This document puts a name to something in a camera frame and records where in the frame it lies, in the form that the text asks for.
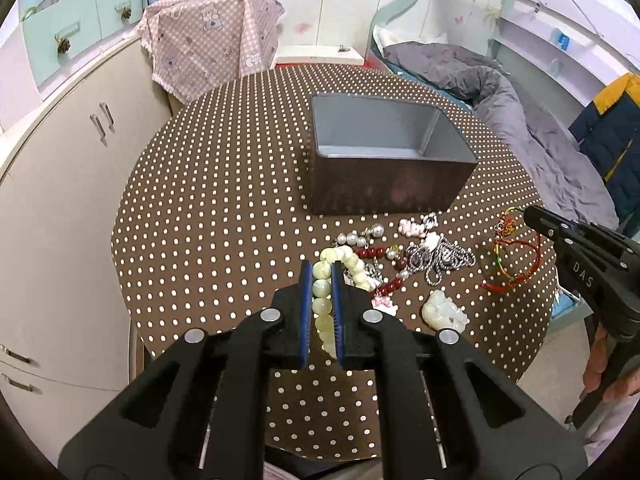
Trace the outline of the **pink charm trinket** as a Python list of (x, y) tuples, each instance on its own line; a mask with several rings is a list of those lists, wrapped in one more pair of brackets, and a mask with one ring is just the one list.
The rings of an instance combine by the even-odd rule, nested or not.
[(414, 219), (400, 219), (397, 231), (400, 235), (409, 238), (424, 238), (438, 227), (437, 214), (421, 214), (418, 221)]

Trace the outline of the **red white bedside box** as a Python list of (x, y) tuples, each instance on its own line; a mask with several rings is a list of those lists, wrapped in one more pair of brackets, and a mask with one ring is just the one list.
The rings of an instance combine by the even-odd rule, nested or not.
[(280, 46), (276, 65), (342, 64), (363, 66), (364, 58), (352, 47), (346, 46)]

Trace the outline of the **mint green drawer unit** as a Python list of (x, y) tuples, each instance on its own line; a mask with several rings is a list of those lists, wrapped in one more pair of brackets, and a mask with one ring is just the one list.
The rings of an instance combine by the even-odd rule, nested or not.
[(43, 84), (73, 58), (136, 24), (142, 0), (62, 0), (23, 22), (32, 76)]

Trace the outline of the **beige cabinet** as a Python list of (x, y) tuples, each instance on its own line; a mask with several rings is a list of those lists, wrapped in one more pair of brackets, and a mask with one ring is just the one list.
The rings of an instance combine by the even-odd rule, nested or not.
[(1, 391), (17, 417), (92, 411), (126, 384), (130, 318), (112, 227), (169, 115), (131, 39), (40, 110), (2, 162)]

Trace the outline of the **brown polka dot tablecloth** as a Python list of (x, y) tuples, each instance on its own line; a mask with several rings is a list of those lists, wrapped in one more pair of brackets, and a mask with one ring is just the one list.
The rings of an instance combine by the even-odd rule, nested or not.
[(310, 103), (318, 92), (382, 96), (440, 106), (478, 164), (438, 232), (476, 263), (447, 273), (442, 291), (465, 310), (465, 338), (511, 379), (521, 378), (547, 335), (556, 291), (554, 253), (519, 229), (500, 259), (500, 214), (537, 203), (532, 179), (470, 112), (431, 89), (345, 65), (277, 68), (224, 84), (185, 107), (141, 153), (112, 232), (120, 290), (153, 356), (200, 326), (216, 334), (270, 303), (341, 234), (380, 224), (400, 243), (394, 214), (322, 217), (308, 206)]

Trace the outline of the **white jade carved pendant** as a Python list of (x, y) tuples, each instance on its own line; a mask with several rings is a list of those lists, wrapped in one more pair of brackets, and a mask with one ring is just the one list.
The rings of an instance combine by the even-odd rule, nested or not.
[(442, 290), (432, 290), (421, 308), (423, 322), (432, 330), (455, 330), (462, 334), (470, 320)]

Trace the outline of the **navy yellow jacket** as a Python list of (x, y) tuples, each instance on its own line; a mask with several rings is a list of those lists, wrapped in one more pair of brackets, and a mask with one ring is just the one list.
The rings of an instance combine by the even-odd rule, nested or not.
[(626, 235), (639, 229), (639, 76), (626, 73), (600, 91), (570, 125), (600, 174)]

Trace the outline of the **grey duvet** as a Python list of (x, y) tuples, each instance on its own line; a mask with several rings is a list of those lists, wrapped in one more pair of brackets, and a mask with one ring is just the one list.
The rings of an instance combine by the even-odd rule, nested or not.
[(383, 58), (468, 102), (526, 170), (547, 209), (618, 228), (613, 199), (577, 141), (498, 62), (464, 47), (416, 41), (384, 48)]

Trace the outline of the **pink checked cloth cover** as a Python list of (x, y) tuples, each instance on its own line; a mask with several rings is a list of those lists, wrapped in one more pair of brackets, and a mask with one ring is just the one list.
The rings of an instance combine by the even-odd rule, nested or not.
[(182, 104), (268, 70), (279, 47), (278, 0), (158, 0), (136, 32), (152, 79)]

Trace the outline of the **mint bunk bed frame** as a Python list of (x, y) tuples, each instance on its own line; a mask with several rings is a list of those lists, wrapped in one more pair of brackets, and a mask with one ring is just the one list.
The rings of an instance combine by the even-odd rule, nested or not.
[(630, 0), (382, 0), (370, 34), (371, 53), (417, 41), (486, 55), (566, 116), (639, 70)]

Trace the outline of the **dark grey storage box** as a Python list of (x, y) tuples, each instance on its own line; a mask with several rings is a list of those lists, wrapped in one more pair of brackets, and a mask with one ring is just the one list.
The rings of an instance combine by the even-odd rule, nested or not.
[(462, 131), (437, 105), (317, 93), (310, 114), (314, 214), (444, 211), (478, 164)]

